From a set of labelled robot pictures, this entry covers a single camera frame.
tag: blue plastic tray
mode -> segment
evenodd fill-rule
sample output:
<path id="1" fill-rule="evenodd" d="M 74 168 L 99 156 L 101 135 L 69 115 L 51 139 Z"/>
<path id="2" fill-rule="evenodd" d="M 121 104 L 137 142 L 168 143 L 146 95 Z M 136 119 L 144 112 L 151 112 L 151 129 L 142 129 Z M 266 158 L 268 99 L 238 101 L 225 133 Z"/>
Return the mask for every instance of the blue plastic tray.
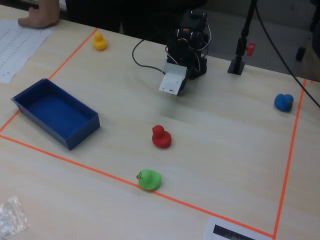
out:
<path id="1" fill-rule="evenodd" d="M 97 112 L 48 79 L 38 81 L 11 100 L 69 150 L 100 127 Z"/>

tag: orange tape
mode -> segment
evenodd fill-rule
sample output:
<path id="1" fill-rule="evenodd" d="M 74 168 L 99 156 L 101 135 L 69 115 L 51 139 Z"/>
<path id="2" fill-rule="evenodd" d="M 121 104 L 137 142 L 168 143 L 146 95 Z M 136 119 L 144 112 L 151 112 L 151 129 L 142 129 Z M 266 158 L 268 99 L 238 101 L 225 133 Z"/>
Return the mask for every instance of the orange tape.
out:
<path id="1" fill-rule="evenodd" d="M 80 48 L 82 48 L 83 45 L 86 44 L 86 42 L 88 42 L 88 40 L 96 33 L 96 31 L 98 30 L 98 28 L 96 28 L 85 40 L 84 42 L 81 43 L 80 46 L 78 46 L 76 48 L 76 50 L 74 50 L 74 52 L 61 64 L 61 66 L 54 71 L 54 73 L 48 78 L 49 80 L 51 80 L 59 71 L 60 69 L 79 51 Z M 12 122 L 12 120 L 20 113 L 20 110 L 18 110 L 4 125 L 2 128 L 0 128 L 0 133 Z"/>
<path id="2" fill-rule="evenodd" d="M 303 86 L 306 87 L 306 84 L 307 84 L 307 79 L 304 80 Z M 302 101 L 304 99 L 304 93 L 305 93 L 305 91 L 302 89 L 301 94 L 300 94 L 298 109 L 297 109 L 296 116 L 295 116 L 294 127 L 293 127 L 293 132 L 292 132 L 292 137 L 291 137 L 291 144 L 290 144 L 289 155 L 288 155 L 288 161 L 286 163 L 286 169 L 285 169 L 285 174 L 284 174 L 284 181 L 283 181 L 283 186 L 282 186 L 281 198 L 280 198 L 279 208 L 278 208 L 278 212 L 276 215 L 275 226 L 274 226 L 274 231 L 273 231 L 273 236 L 272 236 L 272 239 L 274 239 L 274 240 L 277 237 L 281 212 L 282 212 L 282 208 L 284 205 L 287 182 L 288 182 L 288 177 L 289 177 L 289 170 L 290 170 L 290 165 L 291 165 L 291 158 L 292 158 L 292 153 L 294 151 L 296 132 L 297 132 L 297 127 L 298 127 L 301 105 L 302 105 Z"/>
<path id="3" fill-rule="evenodd" d="M 16 111 L 16 113 L 0 128 L 0 133 L 12 122 L 12 120 L 20 113 L 20 110 Z"/>
<path id="4" fill-rule="evenodd" d="M 120 182 L 122 182 L 122 183 L 125 183 L 125 184 L 128 184 L 128 185 L 131 185 L 131 186 L 133 186 L 133 187 L 136 187 L 136 188 L 141 189 L 141 187 L 140 187 L 138 184 L 133 183 L 133 182 L 128 181 L 128 180 L 125 180 L 125 179 L 122 179 L 122 178 L 120 178 L 120 177 L 118 177 L 118 176 L 115 176 L 115 175 L 106 173 L 106 172 L 104 172 L 104 171 L 95 169 L 95 168 L 93 168 L 93 167 L 84 165 L 84 164 L 79 163 L 79 162 L 76 162 L 76 161 L 72 161 L 72 160 L 67 159 L 67 158 L 65 158 L 65 157 L 58 156 L 58 155 L 56 155 L 56 154 L 53 154 L 53 153 L 50 153 L 50 152 L 48 152 L 48 151 L 42 150 L 42 149 L 37 148 L 37 147 L 35 147 L 35 146 L 31 146 L 31 145 L 26 144 L 26 143 L 23 143 L 23 142 L 21 142 L 21 141 L 14 140 L 14 139 L 12 139 L 12 138 L 10 138 L 10 137 L 7 137 L 7 136 L 0 135 L 0 138 L 5 139 L 5 140 L 8 140 L 8 141 L 11 141 L 11 142 L 13 142 L 13 143 L 16 143 L 16 144 L 19 144 L 19 145 L 22 145 L 22 146 L 25 146 L 25 147 L 27 147 L 27 148 L 30 148 L 30 149 L 33 149 L 33 150 L 38 151 L 38 152 L 40 152 L 40 153 L 49 155 L 49 156 L 54 157 L 54 158 L 56 158 L 56 159 L 60 159 L 60 160 L 65 161 L 65 162 L 67 162 L 67 163 L 76 165 L 76 166 L 78 166 L 78 167 L 81 167 L 81 168 L 90 170 L 90 171 L 95 172 L 95 173 L 97 173 L 97 174 L 104 175 L 104 176 L 106 176 L 106 177 L 112 178 L 112 179 L 114 179 L 114 180 L 117 180 L 117 181 L 120 181 Z M 202 213 L 205 213 L 205 214 L 208 214 L 208 215 L 211 215 L 211 216 L 214 216 L 214 217 L 223 219 L 223 220 L 228 221 L 228 222 L 230 222 L 230 223 L 239 225 L 239 226 L 241 226 L 241 227 L 243 227 L 243 228 L 252 230 L 252 231 L 254 231 L 254 232 L 257 232 L 257 233 L 259 233 L 259 234 L 265 235 L 265 236 L 267 236 L 267 237 L 272 238 L 272 236 L 273 236 L 272 234 L 267 233 L 267 232 L 264 232 L 264 231 L 262 231 L 262 230 L 259 230 L 259 229 L 255 228 L 255 227 L 252 227 L 252 226 L 243 224 L 243 223 L 241 223 L 241 222 L 232 220 L 232 219 L 230 219 L 230 218 L 228 218 L 228 217 L 225 217 L 225 216 L 216 214 L 216 213 L 214 213 L 214 212 L 205 210 L 205 209 L 203 209 L 203 208 L 194 206 L 194 205 L 189 204 L 189 203 L 187 203 L 187 202 L 180 201 L 180 200 L 178 200 L 178 199 L 176 199 L 176 198 L 173 198 L 173 197 L 170 197 L 170 196 L 168 196 L 168 195 L 165 195 L 165 194 L 162 194 L 162 193 L 159 193 L 159 192 L 156 192 L 156 191 L 148 191 L 148 192 L 150 192 L 150 193 L 152 193 L 152 194 L 155 194 L 155 195 L 157 195 L 157 196 L 159 196 L 159 197 L 168 199 L 168 200 L 170 200 L 170 201 L 172 201 L 172 202 L 175 202 L 175 203 L 177 203 L 177 204 L 181 204 L 181 205 L 186 206 L 186 207 L 188 207 L 188 208 L 191 208 L 191 209 L 200 211 L 200 212 L 202 212 Z"/>
<path id="5" fill-rule="evenodd" d="M 85 45 L 89 39 L 96 33 L 96 31 L 98 30 L 98 28 L 96 28 L 87 38 L 86 40 L 84 40 L 83 43 L 81 43 L 80 46 L 78 46 L 76 48 L 76 50 L 74 50 L 74 52 L 61 64 L 61 66 L 55 70 L 55 72 L 48 78 L 49 80 L 51 80 L 59 71 L 60 69 L 62 69 L 62 67 L 82 48 L 83 45 Z"/>

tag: red rubber duck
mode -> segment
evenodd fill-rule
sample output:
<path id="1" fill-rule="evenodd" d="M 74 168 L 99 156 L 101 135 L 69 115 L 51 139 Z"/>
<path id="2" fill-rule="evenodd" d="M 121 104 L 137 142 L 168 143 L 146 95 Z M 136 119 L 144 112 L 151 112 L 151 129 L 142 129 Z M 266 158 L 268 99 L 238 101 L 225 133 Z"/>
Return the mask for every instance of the red rubber duck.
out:
<path id="1" fill-rule="evenodd" d="M 163 126 L 157 125 L 152 128 L 152 142 L 159 148 L 166 149 L 171 145 L 171 135 L 165 131 Z"/>

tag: green rubber duck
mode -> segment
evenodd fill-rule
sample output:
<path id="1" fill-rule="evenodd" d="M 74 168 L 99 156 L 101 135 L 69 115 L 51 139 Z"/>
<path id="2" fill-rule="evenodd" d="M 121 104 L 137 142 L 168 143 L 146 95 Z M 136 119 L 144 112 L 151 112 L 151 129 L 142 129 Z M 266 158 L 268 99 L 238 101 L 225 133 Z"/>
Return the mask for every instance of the green rubber duck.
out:
<path id="1" fill-rule="evenodd" d="M 161 184 L 161 175 L 154 170 L 143 169 L 136 178 L 139 179 L 140 187 L 145 190 L 155 190 Z"/>

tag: black stand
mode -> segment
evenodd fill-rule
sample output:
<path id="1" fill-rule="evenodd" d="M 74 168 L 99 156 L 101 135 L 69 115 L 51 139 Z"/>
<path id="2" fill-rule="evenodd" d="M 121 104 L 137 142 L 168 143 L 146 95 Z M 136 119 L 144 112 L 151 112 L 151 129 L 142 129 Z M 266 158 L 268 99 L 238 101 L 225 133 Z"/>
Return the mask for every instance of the black stand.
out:
<path id="1" fill-rule="evenodd" d="M 241 75 L 245 66 L 245 62 L 242 61 L 242 56 L 245 54 L 247 48 L 247 36 L 249 35 L 249 27 L 251 20 L 254 16 L 254 12 L 257 6 L 257 0 L 251 0 L 250 8 L 246 16 L 244 28 L 241 32 L 241 37 L 238 39 L 238 44 L 236 46 L 236 57 L 231 61 L 228 69 L 228 73 Z"/>

